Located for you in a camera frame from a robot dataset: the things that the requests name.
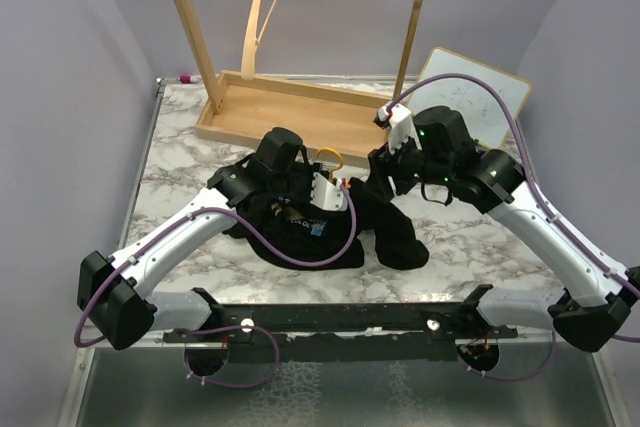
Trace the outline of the yellow plastic hanger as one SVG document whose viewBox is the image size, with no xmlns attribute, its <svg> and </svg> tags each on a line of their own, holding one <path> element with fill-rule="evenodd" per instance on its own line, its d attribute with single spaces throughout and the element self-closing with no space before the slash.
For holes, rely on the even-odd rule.
<svg viewBox="0 0 640 427">
<path fill-rule="evenodd" d="M 315 159 L 328 163 L 327 178 L 331 183 L 335 182 L 336 172 L 345 166 L 344 156 L 335 148 L 322 147 L 316 151 Z"/>
</svg>

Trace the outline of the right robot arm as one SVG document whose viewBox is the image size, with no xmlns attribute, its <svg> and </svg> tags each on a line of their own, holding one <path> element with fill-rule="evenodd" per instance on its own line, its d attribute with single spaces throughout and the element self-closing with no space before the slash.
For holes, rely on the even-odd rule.
<svg viewBox="0 0 640 427">
<path fill-rule="evenodd" d="M 599 351 L 619 331 L 637 301 L 639 271 L 614 263 L 570 223 L 553 217 L 550 204 L 537 200 L 523 165 L 499 149 L 473 139 L 462 115 L 446 106 L 413 114 L 397 104 L 381 107 L 374 122 L 388 133 L 386 143 L 368 155 L 369 187 L 384 199 L 415 185 L 447 188 L 459 200 L 486 214 L 529 247 L 561 281 L 559 289 L 508 290 L 481 287 L 459 314 L 461 330 L 481 338 L 498 326 L 556 331 L 572 346 Z"/>
</svg>

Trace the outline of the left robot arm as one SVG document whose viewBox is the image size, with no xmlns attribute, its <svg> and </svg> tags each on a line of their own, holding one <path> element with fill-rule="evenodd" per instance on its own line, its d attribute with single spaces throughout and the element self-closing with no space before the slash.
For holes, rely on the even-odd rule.
<svg viewBox="0 0 640 427">
<path fill-rule="evenodd" d="M 185 207 L 151 233 L 109 256 L 94 251 L 81 261 L 82 322 L 91 322 L 100 340 L 116 350 L 152 331 L 181 329 L 202 342 L 214 339 L 221 318 L 205 290 L 162 293 L 158 284 L 208 240 L 243 224 L 241 209 L 260 195 L 309 200 L 316 170 L 297 134 L 271 129 L 253 153 L 218 168 Z"/>
</svg>

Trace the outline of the black printed t shirt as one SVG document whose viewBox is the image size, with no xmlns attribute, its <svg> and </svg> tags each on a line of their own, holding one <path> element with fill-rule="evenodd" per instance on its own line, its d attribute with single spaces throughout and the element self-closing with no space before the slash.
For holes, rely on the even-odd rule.
<svg viewBox="0 0 640 427">
<path fill-rule="evenodd" d="M 429 251 L 416 237 L 411 219 L 393 203 L 365 188 L 357 178 L 349 179 L 350 198 L 356 211 L 356 232 L 374 234 L 378 261 L 395 270 L 421 268 Z M 326 212 L 310 204 L 260 193 L 237 208 L 266 240 L 283 254 L 299 261 L 317 262 L 335 255 L 351 231 L 348 211 Z"/>
</svg>

